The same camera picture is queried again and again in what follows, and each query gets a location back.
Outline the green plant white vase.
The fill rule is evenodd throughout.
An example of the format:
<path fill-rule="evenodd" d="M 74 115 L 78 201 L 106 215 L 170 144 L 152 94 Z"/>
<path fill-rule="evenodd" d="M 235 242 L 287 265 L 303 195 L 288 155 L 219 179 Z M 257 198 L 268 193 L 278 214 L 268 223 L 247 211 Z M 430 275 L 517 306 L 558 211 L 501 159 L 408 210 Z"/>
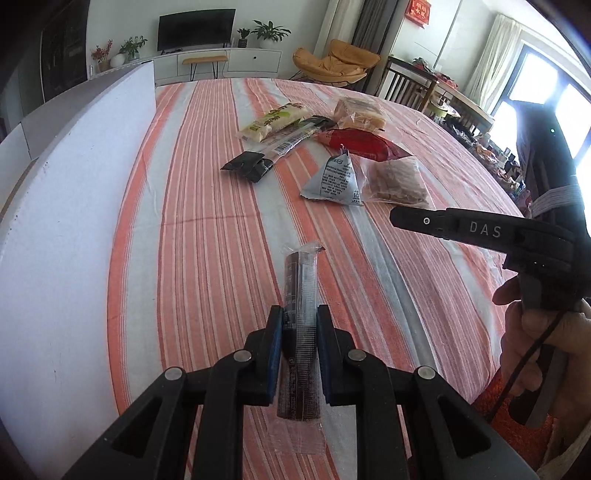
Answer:
<path fill-rule="evenodd" d="M 129 37 L 119 48 L 118 53 L 109 62 L 111 68 L 118 68 L 137 60 L 139 51 L 145 46 L 147 39 L 143 36 Z"/>

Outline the grey triangular snack packet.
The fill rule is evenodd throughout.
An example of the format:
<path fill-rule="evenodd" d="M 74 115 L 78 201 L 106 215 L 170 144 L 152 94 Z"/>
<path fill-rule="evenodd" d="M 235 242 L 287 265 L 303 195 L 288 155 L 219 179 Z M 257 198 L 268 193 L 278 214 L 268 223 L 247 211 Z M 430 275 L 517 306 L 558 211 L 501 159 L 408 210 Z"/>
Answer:
<path fill-rule="evenodd" d="M 331 201 L 339 205 L 362 206 L 361 191 L 349 150 L 341 146 L 338 155 L 329 158 L 301 189 L 301 197 Z"/>

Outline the white cardboard box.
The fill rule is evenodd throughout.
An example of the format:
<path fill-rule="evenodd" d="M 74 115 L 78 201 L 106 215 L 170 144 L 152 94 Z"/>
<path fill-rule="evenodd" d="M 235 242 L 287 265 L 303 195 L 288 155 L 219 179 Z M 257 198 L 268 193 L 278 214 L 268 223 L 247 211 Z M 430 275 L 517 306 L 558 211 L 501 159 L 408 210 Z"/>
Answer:
<path fill-rule="evenodd" d="M 108 272 L 154 113 L 154 73 L 144 63 L 50 144 L 1 224 L 1 420 L 40 479 L 60 478 L 117 415 Z"/>

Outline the bagged sliced bread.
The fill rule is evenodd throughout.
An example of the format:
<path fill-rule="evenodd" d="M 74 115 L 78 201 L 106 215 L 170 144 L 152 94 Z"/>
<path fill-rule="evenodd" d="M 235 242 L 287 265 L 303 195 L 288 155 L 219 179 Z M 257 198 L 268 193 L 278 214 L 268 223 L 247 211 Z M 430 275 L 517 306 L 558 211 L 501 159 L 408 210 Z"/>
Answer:
<path fill-rule="evenodd" d="M 387 124 L 381 107 L 373 100 L 343 97 L 335 105 L 332 119 L 341 129 L 358 129 L 369 132 L 384 130 Z"/>

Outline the rice cracker pack beige green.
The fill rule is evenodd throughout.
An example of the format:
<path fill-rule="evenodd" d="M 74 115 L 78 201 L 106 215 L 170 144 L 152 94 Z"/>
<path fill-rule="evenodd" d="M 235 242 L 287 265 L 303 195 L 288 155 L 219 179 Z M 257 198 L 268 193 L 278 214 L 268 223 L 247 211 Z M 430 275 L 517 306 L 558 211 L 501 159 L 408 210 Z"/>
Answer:
<path fill-rule="evenodd" d="M 287 103 L 250 122 L 239 131 L 239 136 L 253 142 L 263 142 L 270 135 L 310 117 L 310 110 L 303 104 Z"/>

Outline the dark wooden chair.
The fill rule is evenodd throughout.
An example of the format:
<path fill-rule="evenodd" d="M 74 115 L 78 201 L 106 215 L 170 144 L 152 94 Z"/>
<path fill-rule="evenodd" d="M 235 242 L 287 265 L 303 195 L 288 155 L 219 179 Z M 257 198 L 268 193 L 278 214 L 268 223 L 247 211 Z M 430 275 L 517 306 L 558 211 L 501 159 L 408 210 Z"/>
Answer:
<path fill-rule="evenodd" d="M 434 74 L 389 56 L 376 96 L 425 113 L 438 83 Z"/>

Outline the red wall decoration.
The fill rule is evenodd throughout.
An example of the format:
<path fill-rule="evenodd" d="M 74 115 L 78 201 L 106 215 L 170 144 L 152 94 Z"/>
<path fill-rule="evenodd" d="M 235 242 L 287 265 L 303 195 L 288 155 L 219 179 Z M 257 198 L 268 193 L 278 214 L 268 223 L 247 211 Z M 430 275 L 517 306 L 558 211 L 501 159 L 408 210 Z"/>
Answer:
<path fill-rule="evenodd" d="M 413 23 L 424 27 L 429 24 L 431 3 L 428 0 L 410 0 L 405 11 L 405 16 Z"/>

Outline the striped orange white tablecloth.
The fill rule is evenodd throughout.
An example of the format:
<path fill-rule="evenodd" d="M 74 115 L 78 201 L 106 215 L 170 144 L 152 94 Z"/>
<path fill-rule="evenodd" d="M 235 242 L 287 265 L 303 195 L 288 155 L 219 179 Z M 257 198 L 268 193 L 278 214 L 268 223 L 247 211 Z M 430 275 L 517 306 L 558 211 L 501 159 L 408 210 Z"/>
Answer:
<path fill-rule="evenodd" d="M 388 365 L 434 367 L 482 412 L 501 391 L 503 258 L 392 227 L 384 203 L 301 196 L 329 157 L 305 141 L 259 183 L 225 172 L 238 130 L 287 102 L 329 115 L 342 91 L 287 80 L 159 87 L 111 254 L 107 344 L 115 405 L 165 369 L 214 364 L 266 325 L 283 299 L 287 253 L 311 242 L 318 297 L 337 327 Z"/>

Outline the red flower arrangement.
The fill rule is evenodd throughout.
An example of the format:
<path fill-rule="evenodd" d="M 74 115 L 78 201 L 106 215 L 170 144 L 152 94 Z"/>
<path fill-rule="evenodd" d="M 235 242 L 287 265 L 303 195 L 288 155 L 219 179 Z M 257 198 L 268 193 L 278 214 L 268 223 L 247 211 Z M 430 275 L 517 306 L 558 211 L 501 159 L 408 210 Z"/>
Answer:
<path fill-rule="evenodd" d="M 96 62 L 98 71 L 104 72 L 109 68 L 109 54 L 112 48 L 112 40 L 109 39 L 105 46 L 96 46 L 91 51 L 91 58 Z"/>

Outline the red snack packet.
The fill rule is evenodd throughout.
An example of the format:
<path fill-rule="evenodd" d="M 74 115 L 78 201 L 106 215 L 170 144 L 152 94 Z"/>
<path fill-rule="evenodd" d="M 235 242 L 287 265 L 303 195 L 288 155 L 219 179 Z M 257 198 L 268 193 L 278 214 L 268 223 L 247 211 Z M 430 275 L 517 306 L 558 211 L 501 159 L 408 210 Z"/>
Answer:
<path fill-rule="evenodd" d="M 315 135 L 315 140 L 336 150 L 345 147 L 353 155 L 377 162 L 398 160 L 411 156 L 404 148 L 380 135 L 353 128 L 319 132 Z"/>

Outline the orange lounge chair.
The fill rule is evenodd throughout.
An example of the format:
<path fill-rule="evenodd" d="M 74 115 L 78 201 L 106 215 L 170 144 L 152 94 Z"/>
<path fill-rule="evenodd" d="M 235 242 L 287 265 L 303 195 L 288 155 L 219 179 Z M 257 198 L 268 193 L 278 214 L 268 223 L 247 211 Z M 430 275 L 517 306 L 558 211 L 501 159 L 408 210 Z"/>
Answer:
<path fill-rule="evenodd" d="M 301 77 L 311 82 L 348 87 L 366 78 L 380 63 L 381 57 L 369 50 L 338 39 L 329 43 L 329 53 L 318 58 L 304 48 L 293 55 L 294 66 Z"/>

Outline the dark snack bar clear wrapper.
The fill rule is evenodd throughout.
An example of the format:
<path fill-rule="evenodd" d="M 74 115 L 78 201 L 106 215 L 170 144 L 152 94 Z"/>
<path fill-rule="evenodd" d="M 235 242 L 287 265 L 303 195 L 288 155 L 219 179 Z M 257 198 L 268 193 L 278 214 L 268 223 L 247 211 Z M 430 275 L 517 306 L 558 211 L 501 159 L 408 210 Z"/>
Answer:
<path fill-rule="evenodd" d="M 279 399 L 279 447 L 297 454 L 325 450 L 322 433 L 321 378 L 318 371 L 318 255 L 311 242 L 288 253 L 284 261 L 283 336 Z"/>

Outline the clear bag brown cookies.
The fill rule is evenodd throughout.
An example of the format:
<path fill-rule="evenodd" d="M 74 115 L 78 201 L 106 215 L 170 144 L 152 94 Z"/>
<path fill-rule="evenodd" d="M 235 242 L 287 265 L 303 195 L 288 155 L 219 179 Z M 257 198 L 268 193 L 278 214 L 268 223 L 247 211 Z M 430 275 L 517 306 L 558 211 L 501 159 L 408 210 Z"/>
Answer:
<path fill-rule="evenodd" d="M 361 159 L 363 180 L 360 183 L 363 202 L 430 208 L 431 196 L 415 157 L 383 162 Z"/>

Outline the black television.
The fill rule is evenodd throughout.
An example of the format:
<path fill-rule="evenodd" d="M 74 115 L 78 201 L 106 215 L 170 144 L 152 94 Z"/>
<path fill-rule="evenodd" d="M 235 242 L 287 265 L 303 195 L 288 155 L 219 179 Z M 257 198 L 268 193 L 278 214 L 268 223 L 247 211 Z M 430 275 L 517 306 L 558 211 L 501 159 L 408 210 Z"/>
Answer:
<path fill-rule="evenodd" d="M 159 17 L 157 50 L 226 45 L 231 40 L 235 9 L 194 10 Z"/>

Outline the long black clear snack stick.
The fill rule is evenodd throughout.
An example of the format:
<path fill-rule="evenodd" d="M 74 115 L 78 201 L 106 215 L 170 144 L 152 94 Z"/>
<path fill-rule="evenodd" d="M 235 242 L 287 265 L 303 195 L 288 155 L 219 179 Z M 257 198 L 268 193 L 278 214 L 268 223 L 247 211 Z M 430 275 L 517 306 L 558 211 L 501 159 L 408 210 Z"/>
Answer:
<path fill-rule="evenodd" d="M 250 151 L 263 154 L 264 158 L 276 161 L 280 157 L 287 156 L 301 142 L 308 140 L 319 132 L 332 130 L 336 125 L 337 122 L 329 117 L 311 116 L 276 132 L 276 134 L 260 143 L 259 146 L 252 147 Z"/>

